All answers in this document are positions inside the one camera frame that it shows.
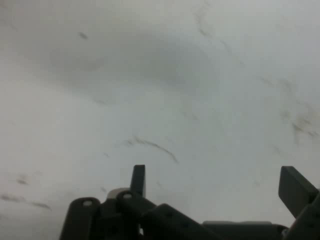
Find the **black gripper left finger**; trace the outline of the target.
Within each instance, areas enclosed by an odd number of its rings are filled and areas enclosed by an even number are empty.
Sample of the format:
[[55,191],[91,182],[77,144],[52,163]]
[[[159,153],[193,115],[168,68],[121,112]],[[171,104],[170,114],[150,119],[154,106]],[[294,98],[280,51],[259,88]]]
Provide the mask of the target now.
[[168,204],[145,197],[146,167],[133,167],[130,186],[105,202],[78,198],[69,205],[61,240],[218,240],[220,236]]

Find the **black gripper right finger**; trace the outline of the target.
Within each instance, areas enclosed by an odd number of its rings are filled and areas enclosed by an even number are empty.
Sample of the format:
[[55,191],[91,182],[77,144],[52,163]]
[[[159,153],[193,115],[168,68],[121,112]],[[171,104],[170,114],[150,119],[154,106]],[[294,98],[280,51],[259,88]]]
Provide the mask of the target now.
[[278,195],[295,221],[284,235],[285,240],[320,238],[320,191],[293,166],[282,166]]

